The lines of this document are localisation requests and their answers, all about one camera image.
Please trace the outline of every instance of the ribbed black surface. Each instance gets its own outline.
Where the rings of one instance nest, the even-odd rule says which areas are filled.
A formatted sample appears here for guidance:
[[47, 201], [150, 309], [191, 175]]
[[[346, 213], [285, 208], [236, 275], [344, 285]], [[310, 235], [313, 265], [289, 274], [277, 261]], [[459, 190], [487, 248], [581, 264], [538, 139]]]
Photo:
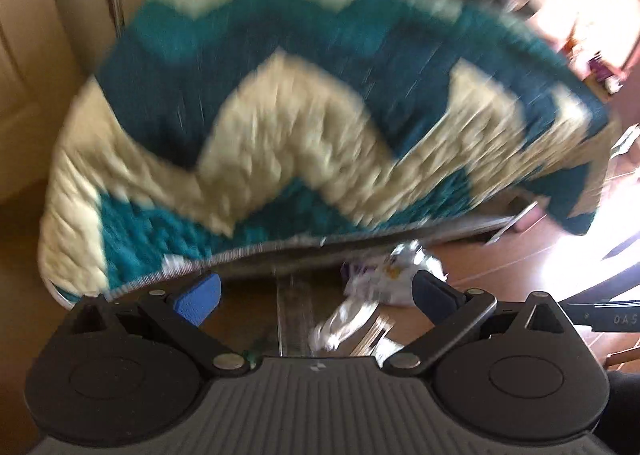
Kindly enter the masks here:
[[221, 379], [187, 421], [155, 439], [96, 450], [47, 438], [35, 455], [500, 455], [606, 454], [585, 437], [518, 447], [468, 432], [417, 379], [391, 377], [372, 358], [266, 359]]

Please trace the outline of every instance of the wooden floor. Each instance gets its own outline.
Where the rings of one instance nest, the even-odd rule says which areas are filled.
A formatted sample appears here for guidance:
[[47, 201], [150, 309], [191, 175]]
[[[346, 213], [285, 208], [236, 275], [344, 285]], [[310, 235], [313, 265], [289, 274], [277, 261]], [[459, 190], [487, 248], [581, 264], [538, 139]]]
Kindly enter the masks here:
[[[43, 196], [44, 186], [36, 186], [0, 207], [0, 455], [23, 453], [37, 439], [22, 399], [24, 377], [34, 356], [65, 315], [44, 289], [36, 268]], [[438, 245], [433, 250], [450, 273], [450, 283], [460, 289], [481, 287], [498, 299], [512, 301], [521, 301], [530, 291], [543, 289], [562, 299], [638, 262], [640, 241], [627, 241], [625, 250], [613, 251], [617, 255], [610, 251], [640, 231], [639, 201], [640, 183], [628, 162], [621, 159], [612, 169], [602, 210], [585, 237], [568, 235], [543, 218], [524, 233], [508, 234], [493, 245], [461, 241]], [[261, 289], [255, 283], [252, 287], [255, 290], [251, 289], [250, 294], [247, 287], [238, 288], [237, 284], [225, 293], [220, 313], [207, 324], [207, 331], [228, 342], [242, 339], [235, 327], [235, 312], [237, 306], [243, 306], [248, 320], [243, 326], [263, 327], [265, 344], [273, 343], [270, 334], [275, 310], [270, 289]], [[330, 292], [332, 297], [327, 302], [339, 297], [335, 288]], [[629, 296], [640, 297], [640, 292]], [[320, 314], [329, 313], [333, 304], [322, 305], [316, 309]], [[404, 337], [419, 335], [425, 327], [415, 312], [404, 314]], [[590, 331], [583, 331], [583, 337], [599, 358], [632, 347], [640, 339], [640, 335]], [[620, 369], [640, 371], [640, 361]]]

